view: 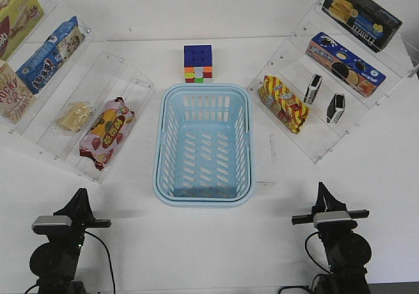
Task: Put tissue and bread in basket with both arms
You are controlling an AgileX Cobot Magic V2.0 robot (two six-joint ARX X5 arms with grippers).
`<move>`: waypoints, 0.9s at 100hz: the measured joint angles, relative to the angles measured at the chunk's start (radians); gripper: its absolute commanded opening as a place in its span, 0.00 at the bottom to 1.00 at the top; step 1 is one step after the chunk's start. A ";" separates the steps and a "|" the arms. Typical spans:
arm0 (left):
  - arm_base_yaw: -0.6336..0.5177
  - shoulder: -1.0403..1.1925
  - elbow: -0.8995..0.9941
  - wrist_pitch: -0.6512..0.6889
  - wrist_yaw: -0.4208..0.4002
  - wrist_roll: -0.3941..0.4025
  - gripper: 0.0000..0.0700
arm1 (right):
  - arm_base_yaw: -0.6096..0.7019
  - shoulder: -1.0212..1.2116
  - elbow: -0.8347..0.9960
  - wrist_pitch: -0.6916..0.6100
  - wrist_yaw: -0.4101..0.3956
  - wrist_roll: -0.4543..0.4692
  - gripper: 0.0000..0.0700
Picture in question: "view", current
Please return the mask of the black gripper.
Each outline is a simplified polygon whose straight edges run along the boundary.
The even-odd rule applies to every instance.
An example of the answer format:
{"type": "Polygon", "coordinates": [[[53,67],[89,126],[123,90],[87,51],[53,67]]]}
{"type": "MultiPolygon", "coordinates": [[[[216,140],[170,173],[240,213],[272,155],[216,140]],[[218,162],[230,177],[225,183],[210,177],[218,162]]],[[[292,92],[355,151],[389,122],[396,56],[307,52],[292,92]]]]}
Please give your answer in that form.
{"type": "MultiPolygon", "coordinates": [[[[323,182],[318,184],[318,196],[314,205],[314,212],[307,215],[291,217],[293,225],[313,223],[313,217],[320,212],[347,211],[345,203],[338,201],[326,188],[323,182]]],[[[367,218],[368,210],[347,211],[352,218],[330,224],[322,224],[317,229],[328,261],[368,261],[369,243],[364,237],[356,234],[357,219],[367,218]]]]}
{"type": "Polygon", "coordinates": [[[52,241],[76,257],[80,256],[86,229],[107,229],[111,226],[110,219],[94,217],[85,188],[79,188],[63,209],[53,213],[53,217],[65,224],[65,228],[59,229],[52,241]]]}

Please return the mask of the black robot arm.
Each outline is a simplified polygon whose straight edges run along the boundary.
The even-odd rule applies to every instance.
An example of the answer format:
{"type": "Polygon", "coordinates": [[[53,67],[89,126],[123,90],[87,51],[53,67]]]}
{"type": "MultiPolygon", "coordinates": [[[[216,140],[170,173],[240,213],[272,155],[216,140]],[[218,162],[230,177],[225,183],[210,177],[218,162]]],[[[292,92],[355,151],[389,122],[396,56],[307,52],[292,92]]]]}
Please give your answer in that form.
{"type": "Polygon", "coordinates": [[[293,225],[311,223],[321,240],[328,267],[313,279],[309,293],[369,293],[365,265],[371,260],[371,247],[364,237],[356,234],[357,219],[369,216],[368,210],[347,210],[320,182],[311,213],[294,215],[293,225]]]}
{"type": "Polygon", "coordinates": [[[92,213],[88,191],[80,188],[72,199],[52,215],[40,215],[32,223],[32,231],[45,235],[48,242],[31,255],[29,267],[39,277],[35,286],[39,293],[86,293],[75,273],[89,228],[109,228],[109,219],[96,219],[92,213]]]}

